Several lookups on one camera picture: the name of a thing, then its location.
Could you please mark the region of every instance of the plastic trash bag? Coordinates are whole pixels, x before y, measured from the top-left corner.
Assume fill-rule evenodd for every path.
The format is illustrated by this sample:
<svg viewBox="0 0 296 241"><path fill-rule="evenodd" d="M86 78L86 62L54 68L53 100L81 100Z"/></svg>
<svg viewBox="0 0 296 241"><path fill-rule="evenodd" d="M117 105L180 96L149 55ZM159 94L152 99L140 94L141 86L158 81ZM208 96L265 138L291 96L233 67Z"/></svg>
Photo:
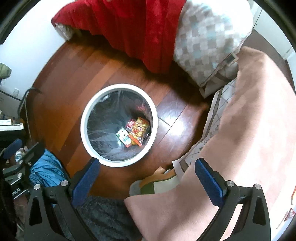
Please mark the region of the plastic trash bag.
<svg viewBox="0 0 296 241"><path fill-rule="evenodd" d="M146 100L131 91L114 91L104 97L91 111L87 123L87 135L91 146L102 157L110 161L124 161L134 157L145 146L126 147L116 136L130 119L142 117L152 124L151 109Z"/></svg>

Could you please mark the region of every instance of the snack wrapper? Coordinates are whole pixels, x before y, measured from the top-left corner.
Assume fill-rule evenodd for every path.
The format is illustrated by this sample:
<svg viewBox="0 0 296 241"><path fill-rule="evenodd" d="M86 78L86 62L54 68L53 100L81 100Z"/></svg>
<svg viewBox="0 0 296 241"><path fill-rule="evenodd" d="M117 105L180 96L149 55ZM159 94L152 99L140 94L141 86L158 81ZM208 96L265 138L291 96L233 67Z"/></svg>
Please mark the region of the snack wrapper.
<svg viewBox="0 0 296 241"><path fill-rule="evenodd" d="M142 146L143 140L147 136L149 129L149 122L141 117L138 117L137 120L130 120L126 126L126 130L129 132L128 136L138 146Z"/></svg>
<svg viewBox="0 0 296 241"><path fill-rule="evenodd" d="M118 132L116 132L116 136L122 141L122 143L126 147L131 146L131 139L128 136L128 132L123 127Z"/></svg>

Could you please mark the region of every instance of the electrical outlet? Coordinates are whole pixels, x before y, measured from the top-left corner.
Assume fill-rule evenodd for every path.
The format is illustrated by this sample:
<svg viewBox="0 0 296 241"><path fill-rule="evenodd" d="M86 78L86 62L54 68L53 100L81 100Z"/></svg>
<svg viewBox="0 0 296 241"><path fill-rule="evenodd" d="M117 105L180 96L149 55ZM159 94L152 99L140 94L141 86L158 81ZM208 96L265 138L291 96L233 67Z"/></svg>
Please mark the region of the electrical outlet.
<svg viewBox="0 0 296 241"><path fill-rule="evenodd" d="M14 97L17 97L19 92L20 92L20 90L18 90L17 88L15 88L15 89L13 90L12 95L13 95Z"/></svg>

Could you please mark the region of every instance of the towel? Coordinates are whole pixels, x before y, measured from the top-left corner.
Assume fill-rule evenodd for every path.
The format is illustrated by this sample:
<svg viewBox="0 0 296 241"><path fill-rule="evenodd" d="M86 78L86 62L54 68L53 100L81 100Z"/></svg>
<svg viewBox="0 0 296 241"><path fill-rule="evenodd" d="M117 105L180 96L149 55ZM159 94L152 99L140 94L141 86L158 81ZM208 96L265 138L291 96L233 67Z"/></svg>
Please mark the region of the towel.
<svg viewBox="0 0 296 241"><path fill-rule="evenodd" d="M295 170L296 163L296 96L265 53L243 47L238 56L236 91L223 112L217 134L200 157L225 180L239 186L262 186L273 231L274 223L282 219L279 213L285 211L275 203L281 197L290 200L296 183L289 171ZM194 165L173 190L132 196L124 202L147 241L195 241L218 210L196 176ZM230 222L224 238L231 234L235 222Z"/></svg>

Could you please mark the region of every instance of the wooden floor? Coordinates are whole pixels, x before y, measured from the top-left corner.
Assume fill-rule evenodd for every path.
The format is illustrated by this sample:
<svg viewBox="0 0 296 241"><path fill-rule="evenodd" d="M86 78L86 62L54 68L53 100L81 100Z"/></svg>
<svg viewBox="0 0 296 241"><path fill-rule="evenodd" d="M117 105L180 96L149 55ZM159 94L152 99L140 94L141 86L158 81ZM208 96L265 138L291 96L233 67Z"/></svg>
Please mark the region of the wooden floor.
<svg viewBox="0 0 296 241"><path fill-rule="evenodd" d="M142 88L159 116L156 141L143 159L123 168L101 165L91 193L123 199L134 181L159 166L171 167L172 160L200 139L211 97L203 99L176 64L168 75L152 74L141 61L112 49L101 36L85 33L82 39L65 43L34 83L42 94L30 94L27 103L33 139L44 141L70 175L90 159L80 137L82 112L95 93L116 83Z"/></svg>

